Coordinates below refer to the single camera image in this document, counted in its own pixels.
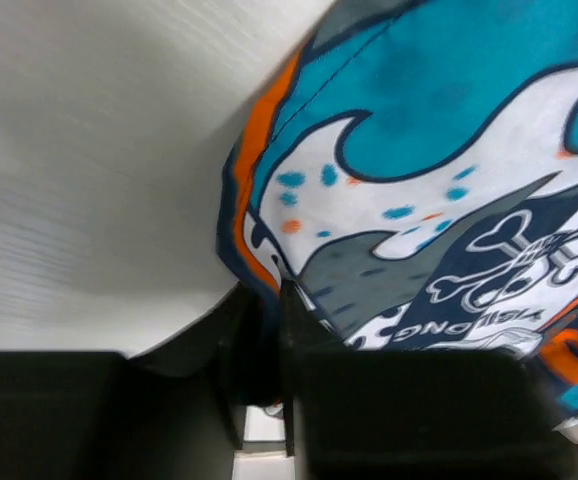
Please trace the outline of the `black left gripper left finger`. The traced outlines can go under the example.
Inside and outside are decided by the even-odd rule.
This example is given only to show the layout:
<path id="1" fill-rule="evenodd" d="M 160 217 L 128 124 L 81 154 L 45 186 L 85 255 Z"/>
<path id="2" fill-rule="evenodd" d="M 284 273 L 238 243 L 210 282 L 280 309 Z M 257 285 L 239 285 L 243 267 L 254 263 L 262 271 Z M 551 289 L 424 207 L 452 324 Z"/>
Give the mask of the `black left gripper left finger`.
<path id="1" fill-rule="evenodd" d="M 151 352 L 0 352 L 0 479 L 228 479 L 232 362 L 256 300 L 231 294 Z"/>

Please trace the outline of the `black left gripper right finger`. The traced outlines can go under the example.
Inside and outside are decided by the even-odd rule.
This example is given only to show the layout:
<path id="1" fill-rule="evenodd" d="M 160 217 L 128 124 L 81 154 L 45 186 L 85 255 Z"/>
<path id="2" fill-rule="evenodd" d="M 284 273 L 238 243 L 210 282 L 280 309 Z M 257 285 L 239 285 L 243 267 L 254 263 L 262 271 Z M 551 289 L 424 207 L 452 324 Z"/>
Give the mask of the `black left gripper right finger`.
<path id="1" fill-rule="evenodd" d="M 286 451 L 299 479 L 578 479 L 535 374 L 492 351 L 346 347 L 281 288 Z"/>

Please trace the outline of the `colourful patterned shorts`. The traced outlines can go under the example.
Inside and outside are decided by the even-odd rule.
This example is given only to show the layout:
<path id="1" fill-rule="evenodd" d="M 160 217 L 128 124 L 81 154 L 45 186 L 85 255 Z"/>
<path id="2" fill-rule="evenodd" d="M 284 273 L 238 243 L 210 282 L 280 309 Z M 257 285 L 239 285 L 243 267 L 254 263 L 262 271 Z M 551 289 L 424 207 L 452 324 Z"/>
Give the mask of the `colourful patterned shorts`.
<path id="1" fill-rule="evenodd" d="M 340 1 L 223 170 L 218 254 L 359 350 L 497 350 L 578 430 L 578 1 Z"/>

